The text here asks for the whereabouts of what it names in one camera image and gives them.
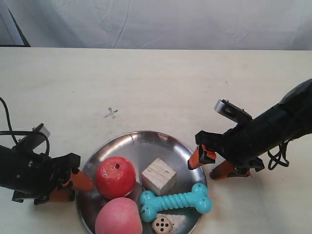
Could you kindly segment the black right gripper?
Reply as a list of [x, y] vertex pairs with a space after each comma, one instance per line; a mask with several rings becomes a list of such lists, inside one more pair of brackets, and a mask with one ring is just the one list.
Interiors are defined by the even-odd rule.
[[197, 148], [188, 160], [188, 169], [214, 164], [216, 156], [225, 160], [210, 172], [210, 178], [249, 177], [250, 169], [265, 168], [260, 155], [270, 157], [269, 170], [277, 165], [287, 167], [286, 150], [291, 138], [286, 136], [290, 116], [275, 105], [250, 122], [237, 124], [223, 134], [200, 131], [195, 136]]

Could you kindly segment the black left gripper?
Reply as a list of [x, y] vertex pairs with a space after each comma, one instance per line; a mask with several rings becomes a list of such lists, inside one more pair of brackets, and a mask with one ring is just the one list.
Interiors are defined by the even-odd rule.
[[76, 191], [92, 191], [93, 180], [78, 168], [80, 156], [69, 153], [51, 158], [0, 147], [0, 186], [12, 190], [12, 201], [32, 199], [35, 205], [70, 202]]

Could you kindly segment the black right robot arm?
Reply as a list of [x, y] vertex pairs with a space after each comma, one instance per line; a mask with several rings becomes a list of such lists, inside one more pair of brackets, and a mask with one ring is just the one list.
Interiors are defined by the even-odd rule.
[[215, 163], [220, 155], [224, 161], [210, 172], [211, 179], [249, 177], [251, 169], [265, 168], [260, 159], [264, 153], [270, 158], [269, 170], [277, 165], [288, 167], [289, 142], [312, 132], [312, 81], [297, 85], [256, 118], [225, 99], [218, 100], [214, 109], [236, 126], [223, 134], [198, 132], [196, 150], [187, 162], [189, 170]]

